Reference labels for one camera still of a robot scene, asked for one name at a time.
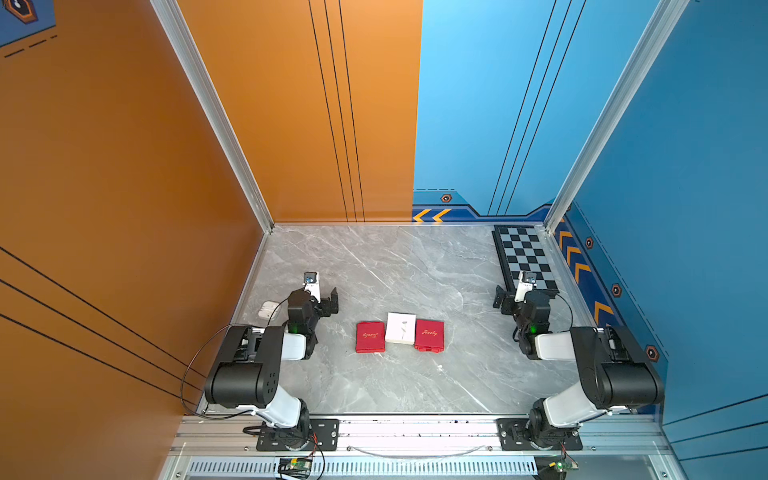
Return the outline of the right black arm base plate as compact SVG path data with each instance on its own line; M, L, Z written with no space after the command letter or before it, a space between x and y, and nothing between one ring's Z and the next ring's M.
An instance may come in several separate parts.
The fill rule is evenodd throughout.
M553 427L547 421L534 426L527 418L500 418L496 420L496 428L504 451L555 451L562 447L567 451L583 449L577 429Z

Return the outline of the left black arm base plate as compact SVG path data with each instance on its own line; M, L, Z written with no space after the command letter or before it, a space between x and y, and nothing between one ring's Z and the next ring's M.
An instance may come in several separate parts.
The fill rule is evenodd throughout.
M300 422L297 427L270 427L266 422L260 425L256 449L259 452L336 451L339 440L340 421L336 418L311 418L308 423Z

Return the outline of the red jewelry box lid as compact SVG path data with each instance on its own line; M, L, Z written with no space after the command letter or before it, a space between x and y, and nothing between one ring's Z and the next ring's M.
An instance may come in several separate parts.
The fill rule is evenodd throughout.
M417 319L414 348L420 352L443 352L445 349L445 324L437 320Z

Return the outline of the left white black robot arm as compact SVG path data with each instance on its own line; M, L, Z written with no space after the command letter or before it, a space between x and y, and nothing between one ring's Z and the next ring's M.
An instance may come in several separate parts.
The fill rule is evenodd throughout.
M230 327L205 382L206 401L261 418L260 437L269 444L317 448L307 404L280 385L280 370L284 361L310 359L318 344L317 324L338 312L337 289L321 299L299 289L287 297L284 323Z

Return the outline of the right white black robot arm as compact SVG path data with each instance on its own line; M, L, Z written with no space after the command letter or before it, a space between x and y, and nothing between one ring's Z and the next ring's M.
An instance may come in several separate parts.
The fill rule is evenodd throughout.
M536 400L525 418L496 421L504 450L581 447L580 427L615 411L644 408L664 400L661 377L631 331L622 326L571 326L549 330L550 300L557 294L525 283L496 288L493 307L515 321L513 339L533 361L573 361L578 381Z

